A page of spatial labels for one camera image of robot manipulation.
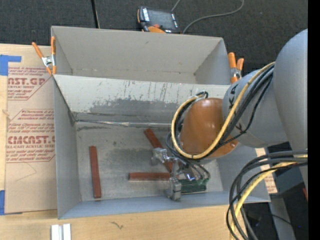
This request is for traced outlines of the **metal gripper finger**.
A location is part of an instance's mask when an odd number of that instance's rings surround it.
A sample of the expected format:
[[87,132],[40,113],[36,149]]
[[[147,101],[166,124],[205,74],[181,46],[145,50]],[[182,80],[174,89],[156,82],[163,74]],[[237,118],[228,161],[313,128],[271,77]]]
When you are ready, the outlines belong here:
[[151,164],[153,166],[159,163],[164,164],[167,161],[168,152],[165,148],[157,147],[152,150]]
[[170,177],[169,187],[165,190],[167,197],[173,201],[178,201],[182,194],[182,184],[176,177]]

